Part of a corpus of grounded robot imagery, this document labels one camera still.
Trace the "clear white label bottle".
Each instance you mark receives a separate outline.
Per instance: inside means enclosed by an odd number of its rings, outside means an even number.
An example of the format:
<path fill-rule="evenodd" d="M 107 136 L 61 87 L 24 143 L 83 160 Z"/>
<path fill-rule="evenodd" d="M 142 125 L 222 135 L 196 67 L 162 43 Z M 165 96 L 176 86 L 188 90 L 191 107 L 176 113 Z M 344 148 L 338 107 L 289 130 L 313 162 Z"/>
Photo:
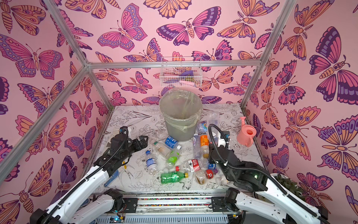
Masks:
<path fill-rule="evenodd" d="M 219 186 L 229 186 L 233 182 L 229 181 L 225 176 L 219 175 L 215 178 L 215 183 Z"/>

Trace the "small blue cap bottle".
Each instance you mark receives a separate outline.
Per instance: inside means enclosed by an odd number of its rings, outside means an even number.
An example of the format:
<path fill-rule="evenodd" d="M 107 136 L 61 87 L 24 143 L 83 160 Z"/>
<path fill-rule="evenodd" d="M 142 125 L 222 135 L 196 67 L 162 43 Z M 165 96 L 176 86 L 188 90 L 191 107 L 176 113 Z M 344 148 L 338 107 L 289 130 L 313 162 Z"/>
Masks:
<path fill-rule="evenodd" d="M 158 171 L 158 165 L 156 163 L 155 157 L 149 150 L 145 152 L 145 155 L 146 155 L 145 163 L 146 163 L 147 172 L 151 175 L 156 174 Z"/>

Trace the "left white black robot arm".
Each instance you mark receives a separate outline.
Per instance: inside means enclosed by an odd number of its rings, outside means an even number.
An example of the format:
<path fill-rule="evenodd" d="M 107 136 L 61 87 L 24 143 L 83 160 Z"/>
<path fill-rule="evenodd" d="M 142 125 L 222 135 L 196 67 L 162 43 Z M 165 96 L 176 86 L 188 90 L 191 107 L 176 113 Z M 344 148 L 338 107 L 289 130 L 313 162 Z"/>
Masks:
<path fill-rule="evenodd" d="M 88 224 L 108 211 L 120 211 L 124 207 L 120 190 L 110 189 L 85 207 L 81 205 L 106 182 L 119 168 L 127 165 L 134 153 L 148 146 L 148 136 L 129 138 L 128 127 L 121 127 L 111 138 L 107 149 L 90 168 L 88 173 L 64 196 L 47 209 L 37 209 L 30 216 L 31 224 Z"/>

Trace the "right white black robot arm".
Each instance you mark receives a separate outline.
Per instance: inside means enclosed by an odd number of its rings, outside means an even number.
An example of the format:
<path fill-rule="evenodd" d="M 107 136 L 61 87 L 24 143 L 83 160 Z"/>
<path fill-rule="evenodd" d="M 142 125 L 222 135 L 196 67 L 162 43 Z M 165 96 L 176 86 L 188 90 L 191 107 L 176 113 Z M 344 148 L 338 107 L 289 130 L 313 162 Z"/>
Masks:
<path fill-rule="evenodd" d="M 209 161 L 216 163 L 224 177 L 233 183 L 222 205 L 229 211 L 251 212 L 276 224 L 327 224 L 325 208 L 310 205 L 265 170 L 262 166 L 241 161 L 229 149 L 229 138 L 216 125 L 210 125 Z"/>

